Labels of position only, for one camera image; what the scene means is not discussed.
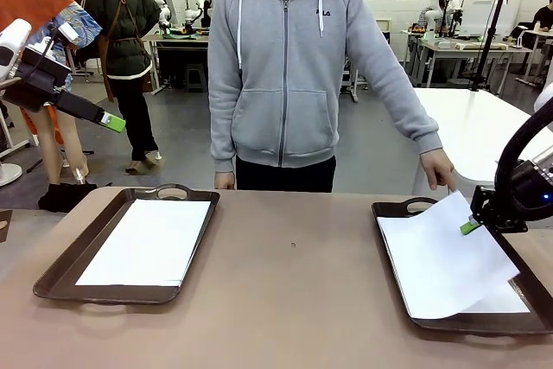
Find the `person in grey hoodie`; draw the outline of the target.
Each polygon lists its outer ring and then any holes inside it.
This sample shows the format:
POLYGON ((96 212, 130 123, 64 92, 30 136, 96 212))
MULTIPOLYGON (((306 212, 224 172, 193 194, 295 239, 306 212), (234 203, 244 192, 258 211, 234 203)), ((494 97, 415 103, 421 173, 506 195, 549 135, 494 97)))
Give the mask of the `person in grey hoodie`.
POLYGON ((347 61, 377 95, 413 88, 364 0, 215 0, 208 89, 239 89, 234 189, 332 191, 347 61))

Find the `white background workbench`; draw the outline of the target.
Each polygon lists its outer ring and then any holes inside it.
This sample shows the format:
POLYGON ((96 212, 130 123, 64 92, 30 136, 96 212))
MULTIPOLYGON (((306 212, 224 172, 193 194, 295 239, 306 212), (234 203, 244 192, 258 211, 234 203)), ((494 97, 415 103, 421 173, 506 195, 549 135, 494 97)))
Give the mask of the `white background workbench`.
MULTIPOLYGON (((493 45, 486 56, 480 86, 497 95, 503 93, 513 64, 527 57, 528 48, 493 45)), ((476 41, 445 40, 428 43, 420 34, 407 34, 403 68, 414 87, 469 87, 477 73, 483 45, 476 41)))

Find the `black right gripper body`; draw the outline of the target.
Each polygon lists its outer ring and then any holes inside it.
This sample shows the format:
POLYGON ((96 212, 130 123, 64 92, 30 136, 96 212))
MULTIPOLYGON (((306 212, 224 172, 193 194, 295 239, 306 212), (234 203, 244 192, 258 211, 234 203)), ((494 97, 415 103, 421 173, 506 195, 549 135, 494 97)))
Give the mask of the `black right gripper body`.
POLYGON ((516 219, 538 221, 553 217, 553 176, 533 161, 500 163, 496 173, 499 207, 516 219))

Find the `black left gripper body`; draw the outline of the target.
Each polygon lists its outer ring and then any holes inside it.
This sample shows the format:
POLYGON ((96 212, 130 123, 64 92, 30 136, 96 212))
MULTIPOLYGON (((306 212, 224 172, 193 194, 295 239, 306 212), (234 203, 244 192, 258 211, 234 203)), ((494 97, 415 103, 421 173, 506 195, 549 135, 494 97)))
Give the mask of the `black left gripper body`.
POLYGON ((2 100, 26 111, 38 112, 46 103, 56 103, 56 89, 65 85, 70 73, 71 68, 65 64, 26 47, 12 77, 19 80, 3 89, 2 100))

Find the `black tripod pole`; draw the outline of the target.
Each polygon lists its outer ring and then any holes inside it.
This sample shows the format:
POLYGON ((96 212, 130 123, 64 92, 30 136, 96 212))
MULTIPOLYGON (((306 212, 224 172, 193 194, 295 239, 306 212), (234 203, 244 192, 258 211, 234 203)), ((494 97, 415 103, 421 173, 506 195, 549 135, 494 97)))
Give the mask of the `black tripod pole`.
POLYGON ((494 6, 492 8, 491 21, 486 25, 486 34, 483 38, 484 45, 483 48, 480 50, 478 66, 473 77, 473 82, 469 88, 471 92, 479 91, 479 89, 481 89, 482 83, 484 82, 483 73, 486 66, 487 57, 491 51, 493 37, 496 33, 497 23, 502 6, 507 1, 508 0, 494 0, 493 2, 494 6))

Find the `white A4 paper stack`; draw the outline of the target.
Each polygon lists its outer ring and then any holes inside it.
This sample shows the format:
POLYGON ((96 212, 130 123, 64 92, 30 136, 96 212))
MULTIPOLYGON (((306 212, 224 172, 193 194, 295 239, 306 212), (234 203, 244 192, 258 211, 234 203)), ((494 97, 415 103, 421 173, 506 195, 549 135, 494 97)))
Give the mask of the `white A4 paper stack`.
POLYGON ((135 200, 76 284, 179 286, 209 207, 208 201, 135 200))

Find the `white height-adjustable desk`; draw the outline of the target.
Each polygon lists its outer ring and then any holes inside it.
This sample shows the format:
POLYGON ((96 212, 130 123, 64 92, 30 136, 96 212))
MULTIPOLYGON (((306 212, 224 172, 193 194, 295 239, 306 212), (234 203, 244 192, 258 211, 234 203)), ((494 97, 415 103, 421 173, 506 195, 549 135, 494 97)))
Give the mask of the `white height-adjustable desk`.
POLYGON ((549 51, 553 48, 553 29, 533 29, 529 30, 525 26, 519 25, 520 34, 516 45, 523 47, 524 37, 526 35, 533 37, 533 44, 530 52, 527 54, 526 69, 521 73, 516 81, 531 87, 537 87, 540 84, 541 74, 548 62, 549 51))

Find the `person in dark green jacket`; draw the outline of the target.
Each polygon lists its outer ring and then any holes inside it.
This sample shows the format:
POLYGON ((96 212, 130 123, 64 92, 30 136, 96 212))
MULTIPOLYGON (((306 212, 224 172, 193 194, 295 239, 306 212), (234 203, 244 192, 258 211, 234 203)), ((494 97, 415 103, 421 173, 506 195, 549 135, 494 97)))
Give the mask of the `person in dark green jacket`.
POLYGON ((117 101, 131 146, 125 171, 144 175, 162 160, 144 97, 152 60, 143 45, 159 22, 160 8, 154 0, 81 0, 81 6, 102 28, 99 57, 106 91, 117 101))

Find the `seated person in black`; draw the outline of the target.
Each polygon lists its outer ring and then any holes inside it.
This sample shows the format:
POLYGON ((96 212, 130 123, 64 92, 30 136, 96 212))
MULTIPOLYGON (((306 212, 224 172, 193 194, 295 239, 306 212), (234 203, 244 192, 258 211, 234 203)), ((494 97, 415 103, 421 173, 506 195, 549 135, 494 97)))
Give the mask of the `seated person in black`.
POLYGON ((549 0, 546 6, 540 8, 533 18, 535 30, 549 32, 553 30, 553 0, 549 0))

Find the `white table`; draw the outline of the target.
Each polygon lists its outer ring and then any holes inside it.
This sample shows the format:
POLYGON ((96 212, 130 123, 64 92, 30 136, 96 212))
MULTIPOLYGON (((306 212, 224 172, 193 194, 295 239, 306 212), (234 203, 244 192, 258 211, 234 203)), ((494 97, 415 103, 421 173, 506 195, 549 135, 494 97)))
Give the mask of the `white table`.
POLYGON ((455 167, 457 189, 470 198, 476 186, 493 185, 500 155, 530 115, 486 91, 417 88, 415 92, 439 125, 442 147, 455 167))

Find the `right forearm in grey sleeve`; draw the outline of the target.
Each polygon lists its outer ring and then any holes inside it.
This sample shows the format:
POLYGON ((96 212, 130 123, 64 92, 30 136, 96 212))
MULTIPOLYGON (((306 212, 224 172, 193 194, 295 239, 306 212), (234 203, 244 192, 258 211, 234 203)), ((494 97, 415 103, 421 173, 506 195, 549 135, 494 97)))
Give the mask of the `right forearm in grey sleeve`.
POLYGON ((233 86, 209 82, 209 110, 211 117, 211 155, 216 174, 233 171, 236 154, 232 140, 232 121, 239 97, 239 89, 233 86))

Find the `left forearm in grey sleeve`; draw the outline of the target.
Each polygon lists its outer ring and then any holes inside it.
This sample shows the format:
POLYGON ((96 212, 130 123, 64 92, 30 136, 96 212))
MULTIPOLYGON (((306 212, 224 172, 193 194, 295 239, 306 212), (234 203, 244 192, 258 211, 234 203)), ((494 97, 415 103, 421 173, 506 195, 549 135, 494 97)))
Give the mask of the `left forearm in grey sleeve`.
POLYGON ((416 144, 420 155, 442 148, 438 123, 411 86, 386 87, 378 95, 397 130, 416 144))

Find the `grey stool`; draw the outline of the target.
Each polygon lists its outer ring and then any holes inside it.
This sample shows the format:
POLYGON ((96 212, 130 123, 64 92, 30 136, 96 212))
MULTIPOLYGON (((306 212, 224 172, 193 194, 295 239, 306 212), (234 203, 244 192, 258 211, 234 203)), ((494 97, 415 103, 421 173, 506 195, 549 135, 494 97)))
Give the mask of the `grey stool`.
POLYGON ((185 91, 207 92, 207 79, 202 63, 188 63, 185 66, 185 91))

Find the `person's left hand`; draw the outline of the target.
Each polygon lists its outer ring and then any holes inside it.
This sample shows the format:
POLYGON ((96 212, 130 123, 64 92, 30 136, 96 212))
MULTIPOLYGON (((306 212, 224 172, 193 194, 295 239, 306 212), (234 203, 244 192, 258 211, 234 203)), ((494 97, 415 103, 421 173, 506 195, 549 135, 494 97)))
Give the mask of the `person's left hand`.
POLYGON ((437 190, 438 187, 447 187, 451 191, 456 190, 454 165, 443 149, 422 153, 420 162, 431 190, 437 190))

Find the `white A4 paper sheet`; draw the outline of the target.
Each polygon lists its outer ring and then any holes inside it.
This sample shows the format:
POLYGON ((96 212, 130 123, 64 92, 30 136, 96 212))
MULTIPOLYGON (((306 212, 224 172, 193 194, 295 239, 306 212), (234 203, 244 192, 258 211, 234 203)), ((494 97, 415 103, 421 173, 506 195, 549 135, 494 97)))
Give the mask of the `white A4 paper sheet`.
POLYGON ((510 285, 519 273, 492 234, 469 234, 470 206, 456 191, 410 218, 378 214, 394 275, 410 317, 438 320, 459 313, 526 313, 510 285))

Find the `black bag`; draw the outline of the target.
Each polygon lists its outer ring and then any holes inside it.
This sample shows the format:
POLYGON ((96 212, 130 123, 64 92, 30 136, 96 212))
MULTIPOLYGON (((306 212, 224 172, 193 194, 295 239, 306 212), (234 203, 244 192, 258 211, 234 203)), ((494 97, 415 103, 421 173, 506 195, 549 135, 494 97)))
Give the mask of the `black bag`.
POLYGON ((89 193, 97 189, 96 184, 49 184, 48 191, 38 200, 38 207, 51 213, 69 213, 89 193))

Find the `green-top background desk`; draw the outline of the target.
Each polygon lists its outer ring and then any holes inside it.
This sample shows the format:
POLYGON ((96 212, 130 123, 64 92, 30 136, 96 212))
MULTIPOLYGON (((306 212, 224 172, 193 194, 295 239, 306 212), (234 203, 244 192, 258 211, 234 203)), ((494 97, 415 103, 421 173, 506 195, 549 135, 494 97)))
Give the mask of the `green-top background desk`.
POLYGON ((188 63, 202 63, 207 79, 206 35, 152 34, 146 35, 143 43, 153 62, 150 71, 152 95, 170 87, 185 91, 185 66, 188 63))

